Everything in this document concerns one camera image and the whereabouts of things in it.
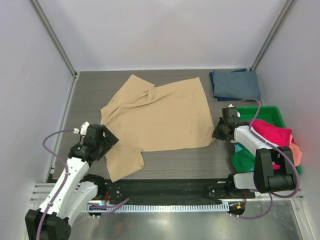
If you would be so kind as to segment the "beige t shirt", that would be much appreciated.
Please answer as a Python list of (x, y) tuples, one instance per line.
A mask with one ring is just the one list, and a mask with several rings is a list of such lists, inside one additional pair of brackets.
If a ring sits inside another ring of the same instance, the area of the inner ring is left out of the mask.
[(106, 154), (111, 181), (144, 167), (143, 152), (209, 146), (214, 123), (199, 78), (162, 86), (131, 75), (101, 111), (101, 123), (118, 139)]

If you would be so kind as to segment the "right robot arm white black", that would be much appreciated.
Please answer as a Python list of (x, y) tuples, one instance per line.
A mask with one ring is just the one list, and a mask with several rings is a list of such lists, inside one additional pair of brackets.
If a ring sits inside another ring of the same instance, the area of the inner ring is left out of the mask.
[(277, 146), (253, 128), (261, 107), (258, 106), (250, 122), (241, 121), (235, 106), (221, 110), (222, 116), (212, 136), (219, 140), (234, 140), (255, 155), (252, 182), (261, 194), (278, 198), (291, 198), (300, 188), (300, 177), (294, 165), (292, 151), (287, 146)]

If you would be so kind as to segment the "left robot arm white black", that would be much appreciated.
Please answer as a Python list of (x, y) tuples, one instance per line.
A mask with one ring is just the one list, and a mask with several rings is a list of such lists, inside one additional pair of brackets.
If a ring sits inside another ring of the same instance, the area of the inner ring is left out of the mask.
[(80, 136), (70, 148), (64, 170), (51, 192), (38, 207), (25, 215), (28, 238), (31, 240), (67, 240), (72, 226), (88, 202), (101, 200), (106, 194), (104, 178), (88, 170), (119, 141), (103, 124), (85, 122), (72, 129)]

